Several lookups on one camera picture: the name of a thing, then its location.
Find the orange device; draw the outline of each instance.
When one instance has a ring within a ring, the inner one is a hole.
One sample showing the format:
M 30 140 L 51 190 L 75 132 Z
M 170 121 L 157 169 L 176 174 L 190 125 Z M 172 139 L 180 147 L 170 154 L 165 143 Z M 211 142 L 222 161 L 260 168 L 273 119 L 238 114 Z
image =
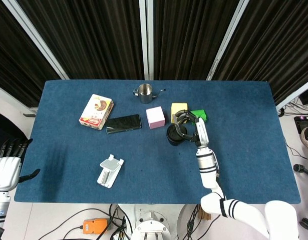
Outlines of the orange device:
M 84 234 L 101 234 L 107 226 L 107 219 L 94 218 L 84 220 L 83 233 Z

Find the green block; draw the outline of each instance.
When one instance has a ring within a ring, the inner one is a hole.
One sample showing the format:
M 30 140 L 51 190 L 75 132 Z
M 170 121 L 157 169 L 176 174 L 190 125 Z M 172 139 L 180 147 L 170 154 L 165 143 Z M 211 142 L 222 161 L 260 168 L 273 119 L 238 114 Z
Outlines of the green block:
M 192 114 L 194 114 L 197 118 L 202 118 L 204 120 L 204 122 L 207 122 L 207 114 L 205 113 L 204 109 L 200 109 L 200 110 L 193 110 L 190 111 Z

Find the blue tablecloth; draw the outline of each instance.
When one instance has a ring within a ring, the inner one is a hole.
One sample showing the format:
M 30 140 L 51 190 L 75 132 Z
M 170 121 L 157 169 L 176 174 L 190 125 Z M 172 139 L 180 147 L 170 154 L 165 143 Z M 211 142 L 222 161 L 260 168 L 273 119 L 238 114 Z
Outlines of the blue tablecloth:
M 269 84 L 252 81 L 151 81 L 150 104 L 132 94 L 140 80 L 53 80 L 45 84 L 15 200 L 48 203 L 198 204 L 202 186 L 196 146 L 172 146 L 166 138 L 171 103 L 205 109 L 210 148 L 220 165 L 227 198 L 263 204 L 300 202 Z M 142 128 L 106 134 L 80 125 L 92 94 L 111 98 L 109 118 L 139 114 Z M 165 127 L 149 129 L 146 109 L 162 106 Z M 186 124 L 192 134 L 194 126 Z M 113 154 L 124 165 L 108 189 L 97 184 L 100 162 Z

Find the black phone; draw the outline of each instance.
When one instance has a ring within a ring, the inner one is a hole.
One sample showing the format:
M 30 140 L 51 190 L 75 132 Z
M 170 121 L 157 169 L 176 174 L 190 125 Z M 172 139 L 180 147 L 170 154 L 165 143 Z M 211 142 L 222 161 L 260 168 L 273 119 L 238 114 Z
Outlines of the black phone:
M 106 133 L 113 134 L 119 132 L 125 132 L 142 127 L 140 117 L 138 114 L 130 116 L 121 116 L 117 118 L 111 118 L 106 120 Z

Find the yellow block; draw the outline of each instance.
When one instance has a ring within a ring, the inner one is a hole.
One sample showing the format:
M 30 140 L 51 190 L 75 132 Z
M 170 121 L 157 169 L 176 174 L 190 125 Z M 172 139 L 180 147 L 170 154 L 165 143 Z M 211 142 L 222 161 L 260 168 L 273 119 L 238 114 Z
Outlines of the yellow block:
M 172 103 L 172 107 L 170 108 L 170 118 L 171 123 L 174 124 L 173 114 L 177 113 L 181 110 L 187 110 L 187 103 Z

